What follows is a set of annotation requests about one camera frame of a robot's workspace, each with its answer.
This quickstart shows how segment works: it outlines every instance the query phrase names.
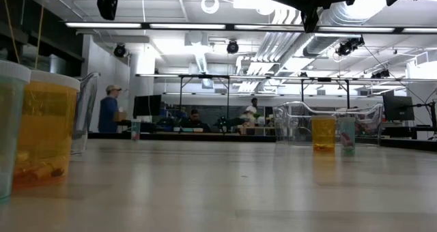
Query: ceiling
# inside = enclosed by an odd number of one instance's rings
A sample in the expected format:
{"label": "ceiling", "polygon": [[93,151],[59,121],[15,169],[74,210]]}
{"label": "ceiling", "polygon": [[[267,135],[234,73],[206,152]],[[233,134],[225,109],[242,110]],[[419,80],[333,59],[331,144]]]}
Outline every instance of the ceiling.
{"label": "ceiling", "polygon": [[[36,0],[68,21],[104,21],[96,7],[96,0]],[[214,14],[207,14],[201,8],[202,0],[120,0],[117,8],[117,22],[175,22],[175,23],[271,23],[274,14],[261,15],[257,10],[236,9],[232,0],[218,0],[219,9]],[[437,26],[437,1],[400,0],[391,7],[385,7],[364,25],[414,25]],[[100,35],[148,36],[160,54],[156,60],[157,68],[183,67],[195,63],[195,56],[183,52],[186,31],[101,31]],[[226,32],[209,31],[208,41],[214,44],[210,53],[206,53],[208,63],[236,63],[239,55],[255,54],[263,43],[263,32]],[[329,51],[322,59],[311,63],[310,73],[316,76],[354,76],[370,69],[380,62],[390,62],[390,70],[395,76],[404,75],[406,59],[414,58],[407,54],[422,53],[422,50],[437,48],[437,35],[364,35],[366,48],[361,47],[351,56],[338,61],[338,57]],[[237,40],[241,54],[228,55],[229,40]],[[141,50],[144,44],[129,44],[133,50]]]}

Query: plastic cup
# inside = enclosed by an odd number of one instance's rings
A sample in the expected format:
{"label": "plastic cup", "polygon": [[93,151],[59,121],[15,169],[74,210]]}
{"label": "plastic cup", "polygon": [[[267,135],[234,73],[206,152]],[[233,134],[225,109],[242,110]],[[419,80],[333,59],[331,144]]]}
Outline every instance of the plastic cup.
{"label": "plastic cup", "polygon": [[0,203],[11,194],[23,92],[29,79],[26,67],[0,61]]}
{"label": "plastic cup", "polygon": [[58,182],[67,175],[79,89],[77,79],[32,71],[23,98],[14,188]]}
{"label": "plastic cup", "polygon": [[130,127],[130,138],[132,140],[139,140],[140,133],[141,133],[141,120],[133,119],[131,121],[131,127]]}
{"label": "plastic cup", "polygon": [[338,119],[341,150],[355,150],[355,118],[344,117]]}
{"label": "plastic cup", "polygon": [[335,151],[335,116],[312,116],[313,150]]}

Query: security camera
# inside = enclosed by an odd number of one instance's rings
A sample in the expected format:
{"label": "security camera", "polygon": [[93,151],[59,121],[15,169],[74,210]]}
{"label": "security camera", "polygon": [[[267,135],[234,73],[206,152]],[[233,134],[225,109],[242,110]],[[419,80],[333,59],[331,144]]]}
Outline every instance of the security camera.
{"label": "security camera", "polygon": [[125,44],[117,44],[114,49],[114,55],[119,58],[125,58],[129,55],[129,51],[126,49]]}
{"label": "security camera", "polygon": [[237,41],[235,40],[231,40],[229,41],[229,44],[227,45],[226,51],[229,54],[235,54],[238,52],[238,44]]}

